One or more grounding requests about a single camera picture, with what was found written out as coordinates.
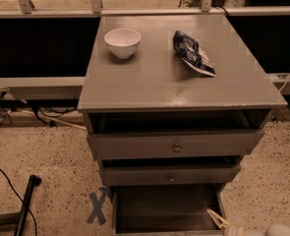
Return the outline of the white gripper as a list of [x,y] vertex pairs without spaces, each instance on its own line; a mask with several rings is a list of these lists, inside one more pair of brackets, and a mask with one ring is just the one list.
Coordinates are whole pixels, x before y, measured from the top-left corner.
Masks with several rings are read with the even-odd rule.
[[219,229],[225,229],[223,236],[265,236],[264,231],[231,225],[229,221],[227,221],[212,209],[208,208],[206,212],[210,215]]

